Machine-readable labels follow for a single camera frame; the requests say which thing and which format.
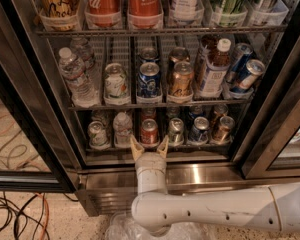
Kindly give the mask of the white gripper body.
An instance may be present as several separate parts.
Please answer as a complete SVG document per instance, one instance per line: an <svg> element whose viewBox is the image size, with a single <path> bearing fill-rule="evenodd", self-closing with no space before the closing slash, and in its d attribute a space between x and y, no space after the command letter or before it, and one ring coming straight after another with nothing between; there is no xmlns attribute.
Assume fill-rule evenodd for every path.
<svg viewBox="0 0 300 240"><path fill-rule="evenodd" d="M166 161L157 153L146 152L140 155L135 161L137 176L140 177L146 173L160 172L166 174Z"/></svg>

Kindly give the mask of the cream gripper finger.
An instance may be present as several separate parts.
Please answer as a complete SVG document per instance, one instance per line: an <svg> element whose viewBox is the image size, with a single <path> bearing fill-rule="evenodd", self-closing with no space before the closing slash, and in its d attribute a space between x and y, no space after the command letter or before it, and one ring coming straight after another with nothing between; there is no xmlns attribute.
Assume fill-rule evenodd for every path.
<svg viewBox="0 0 300 240"><path fill-rule="evenodd" d="M134 135L130 136L130 148L135 161L144 154L144 147L136 140Z"/></svg>
<svg viewBox="0 0 300 240"><path fill-rule="evenodd" d="M163 138L163 141L159 144L157 147L157 153L162 157L165 158L167 156L168 152L168 147L169 147L169 137L165 136Z"/></svg>

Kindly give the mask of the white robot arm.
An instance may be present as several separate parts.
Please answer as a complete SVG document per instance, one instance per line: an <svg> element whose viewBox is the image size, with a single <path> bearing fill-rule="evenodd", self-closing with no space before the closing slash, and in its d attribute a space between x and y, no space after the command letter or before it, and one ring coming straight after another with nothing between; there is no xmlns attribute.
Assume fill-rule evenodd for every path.
<svg viewBox="0 0 300 240"><path fill-rule="evenodd" d="M277 232L300 232L300 183L194 195L171 195L166 183L169 139L147 152L130 138L137 175L131 214L153 236L194 222Z"/></svg>

